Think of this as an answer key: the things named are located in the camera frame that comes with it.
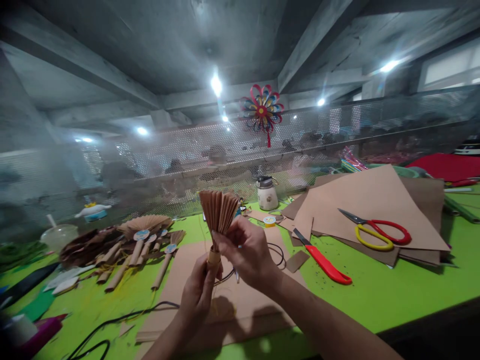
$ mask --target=perforated metal screen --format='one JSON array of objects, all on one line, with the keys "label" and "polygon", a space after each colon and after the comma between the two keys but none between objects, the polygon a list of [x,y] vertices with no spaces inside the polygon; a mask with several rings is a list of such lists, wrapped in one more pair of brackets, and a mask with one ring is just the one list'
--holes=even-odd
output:
[{"label": "perforated metal screen", "polygon": [[345,145],[370,163],[448,153],[479,130],[479,100],[480,86],[468,86],[287,111],[271,148],[266,135],[237,120],[0,154],[1,234],[28,240],[47,226],[46,214],[72,222],[93,201],[113,206],[101,226],[141,214],[200,213],[203,189],[254,201],[259,175],[274,176],[284,197],[338,167]]}]

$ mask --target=paper pinwheel flower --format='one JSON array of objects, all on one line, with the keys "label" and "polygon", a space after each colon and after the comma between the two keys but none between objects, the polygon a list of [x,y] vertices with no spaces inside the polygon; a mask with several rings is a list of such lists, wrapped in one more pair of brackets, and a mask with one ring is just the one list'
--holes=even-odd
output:
[{"label": "paper pinwheel flower", "polygon": [[[259,95],[254,96],[254,89]],[[270,133],[274,130],[274,125],[282,122],[280,115],[284,111],[284,106],[277,103],[280,99],[278,92],[272,92],[270,85],[265,85],[262,89],[257,84],[250,89],[250,97],[242,97],[240,105],[243,111],[243,119],[246,119],[246,125],[255,133],[263,131],[268,138],[267,147],[270,147]]]}]

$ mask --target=white bottle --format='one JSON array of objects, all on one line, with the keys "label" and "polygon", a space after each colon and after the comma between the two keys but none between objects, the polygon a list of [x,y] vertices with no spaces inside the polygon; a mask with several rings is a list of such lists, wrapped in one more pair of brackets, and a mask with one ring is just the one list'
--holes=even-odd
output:
[{"label": "white bottle", "polygon": [[256,180],[256,187],[258,188],[257,194],[260,209],[270,211],[279,206],[277,191],[271,176],[260,176]]}]

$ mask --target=red-handled scissors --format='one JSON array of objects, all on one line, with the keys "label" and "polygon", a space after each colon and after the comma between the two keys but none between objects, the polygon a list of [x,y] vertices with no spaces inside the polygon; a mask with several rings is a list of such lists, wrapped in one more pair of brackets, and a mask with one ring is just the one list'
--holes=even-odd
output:
[{"label": "red-handled scissors", "polygon": [[325,256],[318,250],[315,246],[313,246],[310,241],[308,241],[305,236],[303,236],[300,231],[298,231],[296,228],[293,229],[293,232],[295,235],[298,236],[300,241],[305,245],[305,248],[308,250],[310,253],[311,257],[315,259],[316,263],[320,265],[321,269],[325,272],[325,274],[328,275],[330,279],[333,281],[343,284],[343,285],[349,285],[352,283],[352,278],[348,277],[345,274],[342,274],[340,271],[338,271],[335,266],[332,265],[330,261],[327,260]]},{"label": "red-handled scissors", "polygon": [[[353,215],[352,213],[342,210],[340,208],[338,210],[347,218],[349,218],[351,221],[353,221],[355,224],[357,224],[357,226],[355,227],[356,238],[360,243],[362,243],[363,245],[365,245],[370,249],[379,250],[379,251],[390,251],[394,248],[394,244],[406,245],[412,241],[412,236],[410,235],[410,233],[403,226],[400,226],[395,222],[385,221],[385,220],[365,220],[365,219],[362,219],[361,217]],[[370,225],[372,228],[375,229],[375,231],[372,231],[364,227],[363,225],[365,224]],[[385,231],[383,231],[377,224],[388,225],[395,229],[400,230],[403,233],[403,238],[397,239],[397,238],[391,237]],[[377,239],[382,240],[383,242],[386,243],[386,245],[378,246],[378,245],[373,245],[369,242],[366,242],[360,236],[360,230],[376,237]]]}]

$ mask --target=green tabletop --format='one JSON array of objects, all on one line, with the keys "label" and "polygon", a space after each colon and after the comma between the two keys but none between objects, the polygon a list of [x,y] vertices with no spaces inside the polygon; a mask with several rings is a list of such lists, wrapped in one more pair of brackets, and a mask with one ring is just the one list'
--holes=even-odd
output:
[{"label": "green tabletop", "polygon": [[[480,185],[475,186],[475,191],[480,192]],[[476,204],[480,208],[478,195],[450,196],[457,202]],[[252,204],[252,208],[258,210],[258,204]],[[480,215],[480,209],[469,209]],[[186,231],[181,245],[210,239],[202,215],[177,221],[172,230]],[[290,254],[303,251],[302,248],[292,247],[286,230],[281,229],[281,233]],[[455,256],[454,263],[458,268],[445,267],[439,273],[400,259],[396,267],[390,269],[331,237],[312,236],[313,245],[317,246],[335,267],[349,275],[353,279],[353,284],[344,286],[333,282],[312,258],[307,260],[300,272],[314,294],[333,304],[372,332],[379,333],[480,296],[480,283],[475,281],[480,274],[478,260],[480,225],[471,224],[461,217],[444,215],[442,236],[452,246],[451,253]],[[51,255],[20,271],[11,270],[0,279],[0,285],[13,285],[33,270],[55,260],[55,256]],[[63,328],[38,353],[37,358],[65,359],[102,322],[155,304],[163,286],[155,294],[152,294],[150,286],[160,266],[161,264],[150,260],[141,271],[131,272],[124,277],[112,293],[105,294],[106,285],[97,285],[94,277],[82,281],[78,288],[57,297],[43,318],[64,313],[69,313],[70,316],[63,321]],[[7,312],[16,314],[37,296],[43,285],[42,283],[37,286],[8,308]],[[121,338],[118,338],[120,324],[106,326],[104,330],[97,332],[85,349],[101,340],[110,339],[111,347],[107,359],[133,359],[138,350],[135,336],[147,316],[142,315],[132,320],[131,324],[135,326]],[[101,346],[85,359],[99,359],[103,349]],[[262,357],[277,360],[302,359],[311,355],[313,351],[303,334],[298,328],[292,328],[245,343],[205,351],[196,354],[194,358],[218,357],[232,360]]]}]

